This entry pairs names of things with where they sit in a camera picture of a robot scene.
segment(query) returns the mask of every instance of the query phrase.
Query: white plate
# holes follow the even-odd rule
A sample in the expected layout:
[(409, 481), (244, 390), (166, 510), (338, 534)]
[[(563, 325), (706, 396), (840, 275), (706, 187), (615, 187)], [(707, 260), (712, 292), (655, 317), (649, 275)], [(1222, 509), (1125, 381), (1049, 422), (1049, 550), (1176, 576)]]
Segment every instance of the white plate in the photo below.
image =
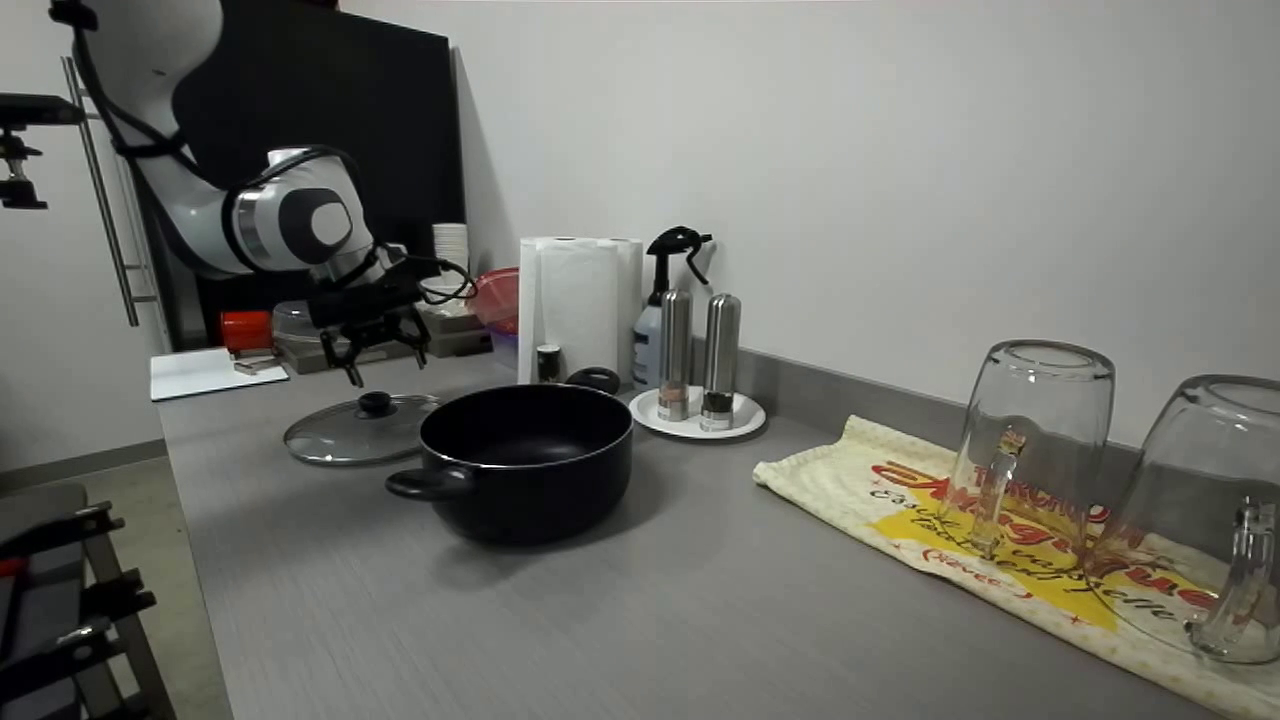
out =
[(655, 416), (655, 386), (640, 390), (634, 398), (634, 416), (638, 422), (666, 430), (666, 435), (680, 435), (680, 440), (696, 440), (696, 444), (721, 444), (721, 440), (735, 440), (735, 435), (753, 435), (766, 429), (769, 413), (753, 398), (753, 396), (734, 396), (734, 429), (706, 429), (706, 386), (688, 383), (688, 418), (666, 418)]

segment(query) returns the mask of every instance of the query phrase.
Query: glass tumbler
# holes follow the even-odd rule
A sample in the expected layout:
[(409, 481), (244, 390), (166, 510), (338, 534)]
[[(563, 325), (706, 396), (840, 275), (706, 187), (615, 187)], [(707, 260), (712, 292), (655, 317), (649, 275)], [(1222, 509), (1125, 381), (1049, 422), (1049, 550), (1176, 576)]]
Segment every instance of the glass tumbler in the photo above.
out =
[(1171, 630), (1226, 664), (1280, 660), (1280, 383), (1194, 374), (1146, 440), (1099, 573), (1165, 578)]
[(1011, 573), (1072, 573), (1098, 510), (1114, 396), (1118, 366), (1093, 347), (998, 344), (968, 396), (941, 531)]

